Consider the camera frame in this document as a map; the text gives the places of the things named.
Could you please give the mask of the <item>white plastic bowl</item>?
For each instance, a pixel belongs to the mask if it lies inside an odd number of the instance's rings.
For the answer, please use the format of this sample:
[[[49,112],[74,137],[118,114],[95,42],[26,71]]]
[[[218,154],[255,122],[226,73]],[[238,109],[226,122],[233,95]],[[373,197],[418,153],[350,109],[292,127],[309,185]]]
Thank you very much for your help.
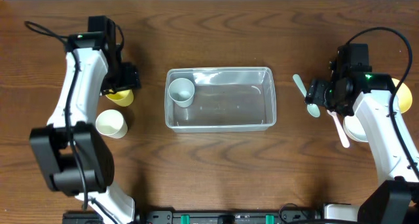
[[[354,141],[367,143],[366,133],[356,116],[347,116],[343,120],[343,129],[346,135]]]

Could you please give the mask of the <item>yellow plastic cup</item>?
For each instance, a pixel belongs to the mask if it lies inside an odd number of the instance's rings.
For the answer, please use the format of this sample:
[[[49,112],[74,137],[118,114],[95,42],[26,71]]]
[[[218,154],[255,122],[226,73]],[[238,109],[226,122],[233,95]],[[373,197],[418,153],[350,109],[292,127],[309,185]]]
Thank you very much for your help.
[[[128,107],[134,101],[134,93],[132,90],[124,90],[115,94],[107,94],[106,97],[121,107]]]

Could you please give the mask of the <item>white plastic cup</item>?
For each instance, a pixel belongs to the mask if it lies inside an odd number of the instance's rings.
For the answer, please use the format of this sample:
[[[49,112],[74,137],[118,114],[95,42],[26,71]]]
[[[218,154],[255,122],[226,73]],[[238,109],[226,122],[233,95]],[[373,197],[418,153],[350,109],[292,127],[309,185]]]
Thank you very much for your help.
[[[100,113],[96,119],[97,131],[110,138],[123,138],[128,132],[128,125],[122,113],[115,109],[108,109]]]

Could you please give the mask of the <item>pale pink plastic fork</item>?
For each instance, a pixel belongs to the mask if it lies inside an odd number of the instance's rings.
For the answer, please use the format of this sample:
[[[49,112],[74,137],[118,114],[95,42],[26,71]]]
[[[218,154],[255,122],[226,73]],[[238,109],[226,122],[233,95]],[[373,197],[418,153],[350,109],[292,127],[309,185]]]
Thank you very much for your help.
[[[349,148],[350,147],[350,142],[349,142],[349,140],[347,138],[347,135],[346,135],[346,133],[345,133],[345,131],[344,131],[344,129],[343,129],[343,127],[342,127],[339,119],[338,119],[337,114],[334,111],[330,111],[330,110],[327,110],[327,113],[333,119],[333,122],[334,122],[334,124],[335,124],[335,126],[337,128],[338,136],[339,136],[339,139],[340,139],[340,142],[341,142],[342,146],[344,148]]]

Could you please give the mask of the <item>yellow plastic bowl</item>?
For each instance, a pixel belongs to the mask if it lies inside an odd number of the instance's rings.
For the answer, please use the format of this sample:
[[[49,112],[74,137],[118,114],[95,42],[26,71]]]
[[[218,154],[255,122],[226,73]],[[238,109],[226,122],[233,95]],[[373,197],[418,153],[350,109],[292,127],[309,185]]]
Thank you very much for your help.
[[[412,93],[405,83],[400,86],[396,96],[401,113],[406,113],[412,106]]]

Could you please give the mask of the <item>grey plastic cup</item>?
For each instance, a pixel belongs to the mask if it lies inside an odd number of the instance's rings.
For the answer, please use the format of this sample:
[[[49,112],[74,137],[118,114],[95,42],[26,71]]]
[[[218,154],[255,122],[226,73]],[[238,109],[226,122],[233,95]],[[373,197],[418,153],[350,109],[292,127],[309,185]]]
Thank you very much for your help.
[[[168,87],[169,97],[179,107],[189,107],[194,99],[194,83],[186,78],[173,80]]]

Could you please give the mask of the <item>clear plastic container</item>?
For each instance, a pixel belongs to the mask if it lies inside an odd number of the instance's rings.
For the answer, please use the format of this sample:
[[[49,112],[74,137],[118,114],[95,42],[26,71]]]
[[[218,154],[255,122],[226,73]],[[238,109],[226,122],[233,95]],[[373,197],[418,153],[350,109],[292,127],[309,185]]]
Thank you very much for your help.
[[[170,85],[187,79],[192,103],[181,107]],[[171,69],[166,77],[165,123],[176,133],[264,131],[276,123],[276,92],[268,67]]]

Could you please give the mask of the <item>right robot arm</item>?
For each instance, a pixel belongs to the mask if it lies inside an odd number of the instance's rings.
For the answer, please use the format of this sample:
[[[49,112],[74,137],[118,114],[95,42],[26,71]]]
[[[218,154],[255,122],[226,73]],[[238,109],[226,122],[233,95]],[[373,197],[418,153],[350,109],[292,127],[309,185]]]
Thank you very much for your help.
[[[312,80],[305,102],[360,122],[373,154],[379,186],[361,206],[326,205],[324,218],[329,223],[417,223],[418,176],[414,169],[418,151],[392,96],[392,78],[372,72],[366,44],[339,47],[330,69],[330,80]]]

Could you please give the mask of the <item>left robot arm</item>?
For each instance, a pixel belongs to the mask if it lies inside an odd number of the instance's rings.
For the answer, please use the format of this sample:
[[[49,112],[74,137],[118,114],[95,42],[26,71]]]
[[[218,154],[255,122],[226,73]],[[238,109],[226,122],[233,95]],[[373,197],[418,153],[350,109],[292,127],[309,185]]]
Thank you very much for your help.
[[[100,96],[140,88],[139,73],[122,61],[123,32],[106,16],[91,16],[84,33],[58,35],[26,21],[25,26],[59,40],[66,59],[57,106],[46,126],[34,128],[29,142],[46,185],[82,201],[102,223],[141,223],[135,200],[114,181],[115,163],[96,129]]]

